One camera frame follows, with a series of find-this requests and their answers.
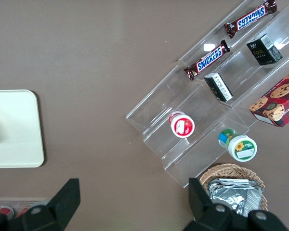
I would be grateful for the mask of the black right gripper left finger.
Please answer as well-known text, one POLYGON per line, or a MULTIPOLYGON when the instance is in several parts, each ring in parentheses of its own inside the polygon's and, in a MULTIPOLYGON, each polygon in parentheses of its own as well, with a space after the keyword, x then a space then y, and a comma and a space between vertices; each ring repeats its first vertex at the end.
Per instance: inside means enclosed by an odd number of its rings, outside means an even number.
POLYGON ((69 179, 49 201, 0 204, 0 231, 63 231, 79 204, 79 179, 69 179))

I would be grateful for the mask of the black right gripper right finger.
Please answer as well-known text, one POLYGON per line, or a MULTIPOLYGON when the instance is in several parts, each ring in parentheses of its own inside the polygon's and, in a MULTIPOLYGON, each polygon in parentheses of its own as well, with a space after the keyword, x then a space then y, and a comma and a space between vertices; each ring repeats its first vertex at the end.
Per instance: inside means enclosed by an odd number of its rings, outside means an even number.
POLYGON ((273 213, 253 210, 247 217, 222 204, 214 204, 200 181, 189 179, 189 205, 194 220, 185 231, 286 231, 285 224, 273 213))

